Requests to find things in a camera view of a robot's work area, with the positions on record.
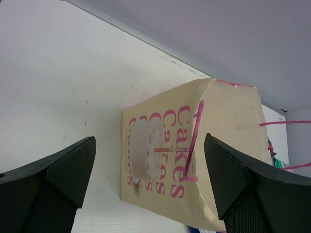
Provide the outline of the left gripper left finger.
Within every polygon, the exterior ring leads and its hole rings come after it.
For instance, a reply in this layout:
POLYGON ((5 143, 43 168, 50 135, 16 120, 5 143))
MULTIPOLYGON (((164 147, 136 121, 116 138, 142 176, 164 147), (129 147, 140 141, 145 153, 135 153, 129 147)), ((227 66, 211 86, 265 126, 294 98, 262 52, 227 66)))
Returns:
POLYGON ((0 175, 2 233, 70 233, 86 195, 95 137, 0 175))

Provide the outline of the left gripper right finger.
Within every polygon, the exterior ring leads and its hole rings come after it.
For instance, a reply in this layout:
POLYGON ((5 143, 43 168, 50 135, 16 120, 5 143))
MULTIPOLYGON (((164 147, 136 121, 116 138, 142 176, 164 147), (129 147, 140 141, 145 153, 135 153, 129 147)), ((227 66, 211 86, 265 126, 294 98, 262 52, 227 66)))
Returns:
POLYGON ((244 154, 211 134, 204 142, 218 218, 228 233, 309 233, 311 180, 244 154))

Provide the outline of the green white snack packet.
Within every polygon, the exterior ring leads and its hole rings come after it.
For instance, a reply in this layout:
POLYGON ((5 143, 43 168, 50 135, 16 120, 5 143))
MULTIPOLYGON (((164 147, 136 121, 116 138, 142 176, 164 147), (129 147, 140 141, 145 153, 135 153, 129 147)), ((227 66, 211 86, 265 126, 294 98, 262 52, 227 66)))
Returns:
POLYGON ((272 157, 272 164, 274 167, 280 168, 280 169, 284 169, 284 170, 288 170, 289 165, 282 162, 281 160, 272 157))

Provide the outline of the dark blue chip bag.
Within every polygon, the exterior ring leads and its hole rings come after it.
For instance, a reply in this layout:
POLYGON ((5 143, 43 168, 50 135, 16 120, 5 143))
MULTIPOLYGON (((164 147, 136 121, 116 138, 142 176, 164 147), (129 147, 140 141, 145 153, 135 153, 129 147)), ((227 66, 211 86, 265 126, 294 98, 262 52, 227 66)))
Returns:
POLYGON ((188 226, 190 233, 205 233, 206 230, 194 228, 191 226, 188 226))

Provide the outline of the pink beige paper bag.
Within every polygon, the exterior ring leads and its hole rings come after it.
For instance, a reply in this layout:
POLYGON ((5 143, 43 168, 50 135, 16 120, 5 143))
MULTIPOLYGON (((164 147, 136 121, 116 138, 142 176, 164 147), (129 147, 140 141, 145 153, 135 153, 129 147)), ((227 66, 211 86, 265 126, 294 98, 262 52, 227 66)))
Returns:
POLYGON ((121 199, 185 225, 226 231, 206 164, 209 133, 272 166, 253 86, 198 79, 124 109, 121 199))

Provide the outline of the purple snack packet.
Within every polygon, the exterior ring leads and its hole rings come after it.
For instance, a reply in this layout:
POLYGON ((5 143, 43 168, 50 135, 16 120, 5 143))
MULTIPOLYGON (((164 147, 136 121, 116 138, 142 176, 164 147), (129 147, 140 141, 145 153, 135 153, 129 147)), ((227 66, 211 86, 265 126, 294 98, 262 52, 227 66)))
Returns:
POLYGON ((274 147, 273 147, 272 142, 269 138, 268 138, 268 151, 270 153, 271 158, 274 157, 275 155, 277 155, 277 153, 275 153, 275 151, 274 151, 274 147))

